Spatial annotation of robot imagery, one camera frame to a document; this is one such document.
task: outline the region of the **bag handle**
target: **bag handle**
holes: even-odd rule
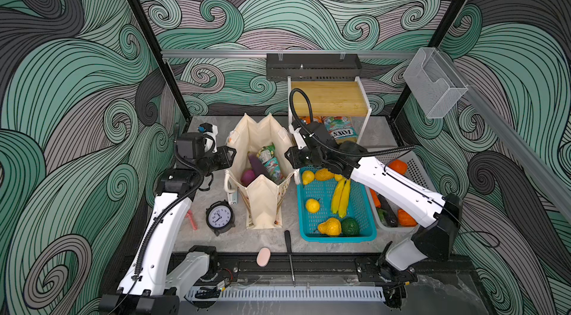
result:
[[[235,193],[236,189],[231,189],[228,184],[230,183],[230,172],[228,170],[224,171],[224,191],[226,193]]]

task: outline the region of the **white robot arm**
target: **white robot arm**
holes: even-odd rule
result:
[[[460,198],[454,194],[445,197],[423,188],[375,158],[375,155],[383,153],[410,151],[414,146],[370,153],[351,141],[337,145],[323,124],[305,124],[299,119],[293,104],[296,92],[305,97],[310,120],[313,120],[307,95],[294,88],[289,95],[294,117],[289,131],[294,135],[297,146],[291,147],[285,155],[294,169],[306,165],[327,168],[375,190],[410,214],[419,226],[414,228],[410,237],[393,245],[385,255],[384,261],[397,270],[405,270],[410,264],[427,257],[447,260],[460,229]]]
[[[176,313],[178,295],[188,293],[200,277],[212,272],[209,247],[197,246],[167,274],[176,235],[196,191],[212,171],[231,167],[236,153],[216,146],[217,126],[204,123],[198,130],[176,139],[176,168],[161,175],[143,241],[117,293],[103,295],[100,313]]]

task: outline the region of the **black frame pole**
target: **black frame pole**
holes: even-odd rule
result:
[[[190,114],[189,109],[186,107],[186,103],[184,102],[184,98],[182,97],[182,93],[179,90],[178,86],[176,85],[175,76],[172,74],[172,70],[167,65],[167,63],[163,60],[163,56],[161,54],[161,45],[159,41],[156,39],[155,34],[153,33],[153,29],[151,28],[151,24],[148,22],[147,16],[145,15],[145,11],[143,10],[143,6],[141,5],[139,0],[127,0],[129,6],[131,6],[131,10],[133,11],[133,15],[139,23],[139,27],[147,40],[148,46],[151,48],[151,52],[153,56],[155,56],[156,63],[159,65],[159,69],[163,74],[164,79],[167,81],[168,86],[171,89],[172,95],[175,97],[176,104],[181,109],[182,115],[186,120],[186,125],[182,129],[183,132],[186,132],[190,126],[190,122],[192,121],[192,115]]]
[[[448,6],[448,9],[444,13],[444,17],[442,18],[440,24],[436,28],[434,35],[432,35],[432,39],[428,43],[428,47],[440,46],[440,44],[444,40],[444,37],[446,36],[446,33],[448,33],[448,30],[456,20],[456,17],[458,17],[458,14],[462,11],[462,8],[466,4],[466,1],[467,0],[452,0],[452,3],[450,4],[450,6]],[[388,117],[388,122],[390,126],[395,123],[396,118],[399,116],[399,113],[403,110],[404,104],[407,102],[409,96],[410,96],[410,88],[408,88],[408,85],[406,85]]]

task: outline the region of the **orange pepper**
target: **orange pepper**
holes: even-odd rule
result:
[[[391,162],[388,166],[389,168],[393,169],[394,171],[396,171],[401,175],[404,175],[408,169],[407,163],[399,159],[395,160],[394,162]]]

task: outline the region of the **wave pattern wallpaper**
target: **wave pattern wallpaper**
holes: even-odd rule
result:
[[[571,189],[571,0],[468,0],[443,50]],[[569,314],[571,226],[509,145],[460,100],[427,120],[416,100],[398,126],[438,190],[464,199],[457,253],[469,255],[500,314]]]
[[[163,49],[415,50],[451,0],[142,0]],[[389,114],[406,63],[364,60],[374,115]],[[171,59],[195,115],[287,113],[287,83],[261,59]]]
[[[181,113],[125,0],[0,0],[3,314],[113,292]]]

